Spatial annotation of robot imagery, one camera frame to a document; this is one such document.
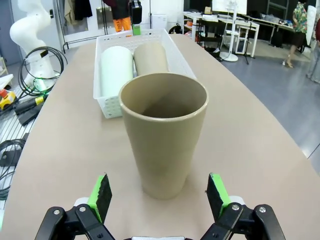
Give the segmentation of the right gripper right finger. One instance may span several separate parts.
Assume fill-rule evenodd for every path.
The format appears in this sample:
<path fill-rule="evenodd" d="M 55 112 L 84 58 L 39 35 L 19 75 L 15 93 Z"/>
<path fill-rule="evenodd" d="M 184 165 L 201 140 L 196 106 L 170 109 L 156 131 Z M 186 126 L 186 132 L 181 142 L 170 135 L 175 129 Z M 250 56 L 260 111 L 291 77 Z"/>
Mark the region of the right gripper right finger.
<path fill-rule="evenodd" d="M 230 240 L 234 234 L 247 240 L 284 240 L 285 235 L 273 208 L 259 204 L 253 209 L 232 202 L 219 174 L 208 176 L 206 195 L 214 223 L 202 236 L 203 240 Z"/>

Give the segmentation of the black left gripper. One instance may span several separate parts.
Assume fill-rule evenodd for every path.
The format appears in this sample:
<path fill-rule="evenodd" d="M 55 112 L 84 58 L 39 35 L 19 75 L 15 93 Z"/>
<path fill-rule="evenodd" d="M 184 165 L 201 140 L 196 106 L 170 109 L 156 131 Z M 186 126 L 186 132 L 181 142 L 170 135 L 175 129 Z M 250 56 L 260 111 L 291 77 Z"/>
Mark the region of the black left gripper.
<path fill-rule="evenodd" d="M 130 0 L 128 3 L 129 16 L 132 23 L 132 33 L 134 36 L 141 35 L 143 8 L 139 0 Z"/>

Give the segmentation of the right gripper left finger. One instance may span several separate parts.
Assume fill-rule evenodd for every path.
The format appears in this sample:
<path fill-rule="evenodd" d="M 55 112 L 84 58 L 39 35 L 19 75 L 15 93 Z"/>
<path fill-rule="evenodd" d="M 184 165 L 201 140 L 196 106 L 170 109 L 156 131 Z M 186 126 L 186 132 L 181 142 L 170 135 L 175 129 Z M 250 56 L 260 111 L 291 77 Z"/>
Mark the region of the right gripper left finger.
<path fill-rule="evenodd" d="M 104 225 L 112 199 L 108 175 L 100 175 L 85 203 L 66 211 L 62 207 L 49 208 L 41 222 L 36 240 L 74 240 L 85 235 L 89 240 L 113 240 Z"/>

